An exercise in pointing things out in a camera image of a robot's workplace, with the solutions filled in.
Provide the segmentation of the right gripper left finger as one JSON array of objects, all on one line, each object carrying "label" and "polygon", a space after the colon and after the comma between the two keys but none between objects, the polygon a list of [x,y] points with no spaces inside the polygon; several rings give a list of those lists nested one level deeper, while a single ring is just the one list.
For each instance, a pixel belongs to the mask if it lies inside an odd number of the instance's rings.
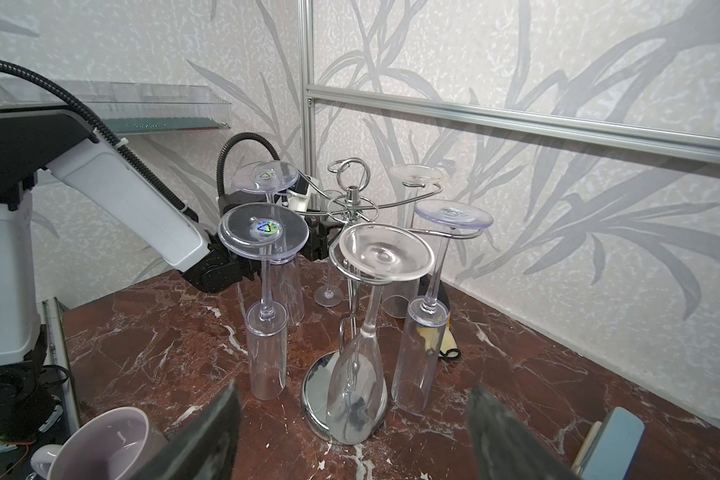
[{"label": "right gripper left finger", "polygon": [[132,479],[231,479],[241,417],[241,398],[232,380]]}]

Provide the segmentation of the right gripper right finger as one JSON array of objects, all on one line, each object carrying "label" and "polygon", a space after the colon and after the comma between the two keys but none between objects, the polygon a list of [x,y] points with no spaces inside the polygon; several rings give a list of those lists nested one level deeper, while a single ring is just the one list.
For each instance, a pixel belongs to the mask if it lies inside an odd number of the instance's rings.
[{"label": "right gripper right finger", "polygon": [[480,479],[575,479],[491,392],[470,389],[466,426]]}]

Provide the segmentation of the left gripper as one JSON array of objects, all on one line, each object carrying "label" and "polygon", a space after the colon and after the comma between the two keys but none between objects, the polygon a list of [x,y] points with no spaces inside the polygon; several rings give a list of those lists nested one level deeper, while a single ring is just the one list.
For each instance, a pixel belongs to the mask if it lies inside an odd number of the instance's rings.
[{"label": "left gripper", "polygon": [[328,216],[317,216],[307,212],[303,218],[309,228],[309,237],[302,248],[302,255],[310,261],[320,261],[329,257],[329,247],[344,224]]}]

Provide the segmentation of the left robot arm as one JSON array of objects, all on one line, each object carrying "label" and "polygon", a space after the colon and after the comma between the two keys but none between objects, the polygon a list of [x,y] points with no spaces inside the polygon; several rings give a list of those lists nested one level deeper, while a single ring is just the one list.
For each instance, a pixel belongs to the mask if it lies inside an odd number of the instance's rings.
[{"label": "left robot arm", "polygon": [[0,73],[55,97],[0,107],[0,439],[18,442],[55,407],[39,380],[48,347],[39,294],[78,306],[156,266],[218,293],[260,267],[229,252],[81,100],[21,66],[0,60]]}]

